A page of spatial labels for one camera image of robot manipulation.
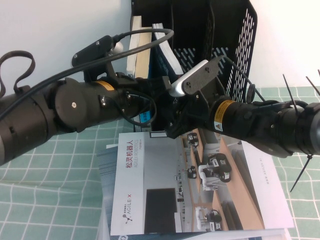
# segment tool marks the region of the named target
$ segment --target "warning label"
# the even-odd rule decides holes
[[[214,124],[215,130],[218,130],[221,132],[224,131],[222,128],[222,120],[224,119],[224,115],[225,115],[227,108],[230,106],[230,104],[232,104],[234,102],[235,101],[232,101],[232,100],[225,100],[219,105],[219,107],[216,110],[215,115],[214,115],[213,124]]]
[[[223,129],[222,129],[222,122],[217,122],[217,121],[214,121],[214,128],[218,131],[221,131],[223,132]]]

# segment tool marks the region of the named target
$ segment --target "agile-x logo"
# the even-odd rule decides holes
[[[131,215],[131,194],[128,194],[126,203],[124,204],[124,210],[122,217],[126,219],[125,224],[128,224],[128,222],[132,222],[132,215]]]

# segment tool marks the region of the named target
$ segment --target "white wall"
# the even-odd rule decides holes
[[[249,78],[257,87],[320,85],[320,1],[250,0],[257,33]]]
[[[251,0],[257,34],[250,79],[257,87],[308,86],[305,76],[320,85],[320,1]],[[12,50],[33,54],[36,67],[24,83],[31,86],[71,67],[73,55],[104,35],[129,30],[130,0],[1,0],[0,56]],[[29,66],[10,59],[1,67],[8,93]],[[125,71],[126,60],[115,64]],[[80,81],[81,73],[75,75]]]
[[[33,86],[69,69],[73,55],[99,38],[129,31],[130,14],[130,0],[0,0],[0,56],[13,50],[32,53],[35,71],[20,86]],[[128,49],[129,39],[122,43]],[[29,64],[16,57],[2,65],[7,94]],[[113,65],[124,72],[126,59]],[[73,77],[81,81],[83,74]]]

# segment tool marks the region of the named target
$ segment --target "yellow label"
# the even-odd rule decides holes
[[[232,100],[225,100],[219,105],[218,109],[215,112],[214,123],[213,123],[214,128],[216,130],[223,132],[222,120],[224,119],[224,115],[225,115],[227,108],[230,106],[230,104],[232,104],[234,102],[235,101],[232,101]]]
[[[108,91],[112,91],[115,90],[113,86],[111,86],[109,83],[105,82],[105,81],[96,81],[96,83],[102,85],[105,89],[107,89]]]

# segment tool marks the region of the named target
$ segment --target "screw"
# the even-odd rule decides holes
[[[101,102],[101,105],[102,105],[103,107],[105,107],[105,106],[107,105],[107,103],[106,103],[106,97],[105,97],[105,96],[102,96],[101,99],[100,99],[100,102]]]

